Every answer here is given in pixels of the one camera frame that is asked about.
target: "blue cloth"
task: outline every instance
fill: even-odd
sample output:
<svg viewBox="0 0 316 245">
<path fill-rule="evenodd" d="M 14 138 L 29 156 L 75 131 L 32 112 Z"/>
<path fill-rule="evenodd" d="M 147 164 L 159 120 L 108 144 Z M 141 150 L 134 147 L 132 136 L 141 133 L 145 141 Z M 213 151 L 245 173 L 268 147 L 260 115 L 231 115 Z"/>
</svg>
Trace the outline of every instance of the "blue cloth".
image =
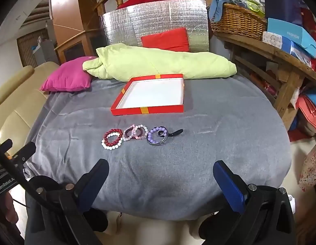
<svg viewBox="0 0 316 245">
<path fill-rule="evenodd" d="M 209 19 L 213 23 L 217 23 L 221 19 L 223 13 L 223 4 L 229 3 L 229 0 L 213 0 L 209 8 Z"/>
<path fill-rule="evenodd" d="M 316 106 L 316 87 L 304 91 L 304 94 L 311 100 L 311 102 Z"/>
<path fill-rule="evenodd" d="M 294 120 L 293 120 L 293 122 L 292 122 L 292 124 L 291 124 L 291 126 L 290 126 L 289 131 L 293 131 L 293 130 L 295 130 L 296 128 L 297 128 L 297 114 L 296 114 L 295 117 L 294 117 Z"/>
</svg>

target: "sofa armrest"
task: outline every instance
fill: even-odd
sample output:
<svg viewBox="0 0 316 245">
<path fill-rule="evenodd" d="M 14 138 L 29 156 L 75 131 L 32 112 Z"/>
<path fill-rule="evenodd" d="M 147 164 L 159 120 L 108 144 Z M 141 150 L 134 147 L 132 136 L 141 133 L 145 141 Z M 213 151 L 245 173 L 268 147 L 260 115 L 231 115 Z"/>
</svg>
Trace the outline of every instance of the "sofa armrest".
<svg viewBox="0 0 316 245">
<path fill-rule="evenodd" d="M 0 104 L 2 104 L 23 82 L 31 77 L 34 68 L 31 65 L 23 67 L 13 77 L 0 87 Z"/>
</svg>

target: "human hand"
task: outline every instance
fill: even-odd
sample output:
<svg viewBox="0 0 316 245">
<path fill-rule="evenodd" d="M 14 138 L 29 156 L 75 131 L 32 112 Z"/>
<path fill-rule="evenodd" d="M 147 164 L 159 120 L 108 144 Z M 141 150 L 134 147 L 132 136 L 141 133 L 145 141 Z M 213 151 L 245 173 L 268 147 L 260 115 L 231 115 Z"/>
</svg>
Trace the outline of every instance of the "human hand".
<svg viewBox="0 0 316 245">
<path fill-rule="evenodd" d="M 19 220 L 19 217 L 17 216 L 17 213 L 13 205 L 13 198 L 9 192 L 7 192 L 5 195 L 5 207 L 7 208 L 5 214 L 6 220 L 11 222 L 12 224 L 16 224 Z"/>
</svg>

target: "yellow tape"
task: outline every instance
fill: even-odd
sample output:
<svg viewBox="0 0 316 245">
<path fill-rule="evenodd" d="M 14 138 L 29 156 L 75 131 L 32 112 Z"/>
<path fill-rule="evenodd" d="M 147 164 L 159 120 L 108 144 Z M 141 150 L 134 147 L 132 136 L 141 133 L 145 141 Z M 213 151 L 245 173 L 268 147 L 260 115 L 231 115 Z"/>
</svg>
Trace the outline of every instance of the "yellow tape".
<svg viewBox="0 0 316 245">
<path fill-rule="evenodd" d="M 149 110 L 148 110 L 148 107 L 141 107 L 141 113 L 142 114 L 148 114 L 149 113 Z"/>
</svg>

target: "wooden shelf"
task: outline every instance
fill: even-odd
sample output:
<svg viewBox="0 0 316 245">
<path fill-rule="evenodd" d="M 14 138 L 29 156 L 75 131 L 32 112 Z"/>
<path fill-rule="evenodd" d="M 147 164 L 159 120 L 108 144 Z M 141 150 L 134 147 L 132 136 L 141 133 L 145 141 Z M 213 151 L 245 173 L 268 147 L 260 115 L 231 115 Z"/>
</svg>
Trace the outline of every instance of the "wooden shelf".
<svg viewBox="0 0 316 245">
<path fill-rule="evenodd" d="M 306 66 L 299 59 L 275 46 L 256 39 L 228 33 L 214 32 L 214 35 L 220 40 L 227 41 L 232 44 L 244 47 L 248 50 L 254 51 L 276 63 L 289 63 L 296 69 L 300 70 L 300 72 L 302 72 L 305 77 L 309 78 L 313 82 L 316 82 L 316 72 L 314 70 Z"/>
</svg>

